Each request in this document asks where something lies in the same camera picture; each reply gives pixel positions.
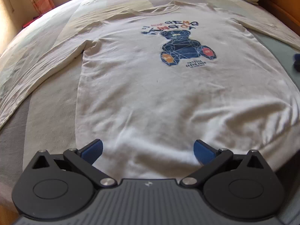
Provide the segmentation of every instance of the metal screw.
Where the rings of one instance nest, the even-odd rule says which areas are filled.
[[[148,181],[146,183],[144,183],[147,187],[150,187],[153,183],[151,181]]]
[[[113,180],[112,178],[103,178],[100,180],[100,184],[102,184],[103,186],[111,186],[115,183],[115,180]]]
[[[182,182],[185,184],[185,185],[194,185],[197,183],[197,179],[195,178],[192,178],[192,177],[187,177],[187,178],[184,178],[182,180]]]

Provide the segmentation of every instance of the bed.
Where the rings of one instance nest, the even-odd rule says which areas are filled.
[[[6,78],[5,87],[11,86],[16,78],[29,68],[33,60],[80,31],[86,20],[90,22],[103,20],[128,7],[143,10],[170,1],[172,0],[72,0],[37,19],[11,42],[0,58],[2,70],[0,77]],[[273,15],[244,0],[177,1],[210,3],[254,21],[272,24],[290,33],[289,28]],[[256,31],[251,33],[278,59],[299,88],[300,76],[293,68],[293,55],[299,52],[274,38]],[[18,58],[20,55],[28,54],[29,50],[32,50],[32,53],[26,55],[24,60]],[[82,58],[80,54],[65,67],[40,82],[0,130],[0,204],[14,209],[11,200],[12,188],[38,150],[47,149],[51,154],[58,154],[76,147],[75,110]],[[296,149],[292,150],[287,159],[296,152]],[[293,189],[296,194],[294,197],[299,196],[297,187]],[[281,216],[283,223],[290,225],[299,223],[300,204],[297,204],[297,198],[289,196],[286,204]]]

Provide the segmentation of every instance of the blue fabric object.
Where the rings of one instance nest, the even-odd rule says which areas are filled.
[[[300,53],[296,53],[296,54],[294,55],[294,60],[295,60],[296,62],[300,62]]]
[[[103,143],[101,140],[99,140],[83,151],[81,153],[81,158],[92,165],[98,159],[98,157],[101,156],[102,152]]]
[[[203,146],[198,141],[195,141],[194,143],[194,155],[197,158],[197,160],[203,165],[206,165],[216,157],[213,151]]]
[[[189,38],[190,31],[163,31],[160,34],[170,40],[162,46],[160,54],[161,61],[168,66],[177,65],[182,58],[216,58],[216,54],[208,46],[202,46],[199,41]]]
[[[300,52],[279,40],[260,34],[259,32],[253,30],[249,31],[277,58],[295,85],[298,87],[298,89],[300,89],[300,73],[296,71],[293,66],[295,57],[297,54],[300,54]]]

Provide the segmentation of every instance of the gray textured surface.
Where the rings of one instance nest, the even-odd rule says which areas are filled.
[[[17,225],[281,225],[271,218],[261,222],[229,220],[212,211],[197,190],[183,189],[175,180],[123,180],[114,189],[99,192],[80,214],[56,222],[21,218]]]
[[[33,93],[28,109],[23,170],[37,152],[61,154],[76,147],[75,109],[82,54],[45,80]]]
[[[287,44],[275,40],[269,36],[260,34],[256,31],[251,31],[251,33],[277,58],[277,60],[286,70],[295,85],[298,87],[298,89],[300,89],[300,73],[296,71],[293,66],[293,56],[294,54],[300,52],[288,46]]]
[[[284,224],[300,224],[300,151],[276,173],[286,190],[278,218]]]
[[[0,204],[13,209],[11,189],[22,173],[27,114],[31,95],[0,130]]]

